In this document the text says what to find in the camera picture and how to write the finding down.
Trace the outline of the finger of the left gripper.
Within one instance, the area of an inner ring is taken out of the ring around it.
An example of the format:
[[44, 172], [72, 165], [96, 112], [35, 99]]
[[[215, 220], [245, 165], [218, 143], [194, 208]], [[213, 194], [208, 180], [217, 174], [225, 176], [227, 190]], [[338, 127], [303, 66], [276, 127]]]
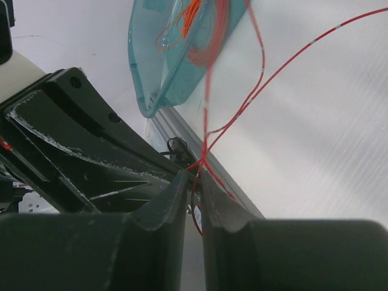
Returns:
[[42, 89], [52, 101], [120, 158], [139, 159], [176, 175], [182, 167], [158, 153], [106, 103], [81, 69], [72, 67], [48, 75]]

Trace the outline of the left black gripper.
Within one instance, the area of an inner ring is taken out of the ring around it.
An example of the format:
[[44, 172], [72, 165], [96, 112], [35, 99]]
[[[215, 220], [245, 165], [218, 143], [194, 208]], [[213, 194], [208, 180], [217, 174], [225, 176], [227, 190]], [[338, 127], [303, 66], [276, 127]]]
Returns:
[[170, 182], [161, 169], [112, 153], [43, 90], [6, 103], [1, 163], [7, 176], [68, 213], [132, 212]]

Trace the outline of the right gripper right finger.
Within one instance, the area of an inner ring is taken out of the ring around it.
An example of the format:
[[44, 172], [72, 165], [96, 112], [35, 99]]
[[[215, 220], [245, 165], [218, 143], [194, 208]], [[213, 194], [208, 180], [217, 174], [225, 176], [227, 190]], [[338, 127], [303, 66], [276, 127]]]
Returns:
[[362, 219], [262, 219], [201, 175], [208, 290], [386, 290], [387, 230]]

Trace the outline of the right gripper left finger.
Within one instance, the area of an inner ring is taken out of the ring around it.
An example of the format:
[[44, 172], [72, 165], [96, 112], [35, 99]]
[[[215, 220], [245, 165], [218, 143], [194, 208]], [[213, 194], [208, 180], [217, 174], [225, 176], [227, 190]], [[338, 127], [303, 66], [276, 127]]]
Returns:
[[179, 290], [187, 173], [122, 214], [1, 216], [2, 290]]

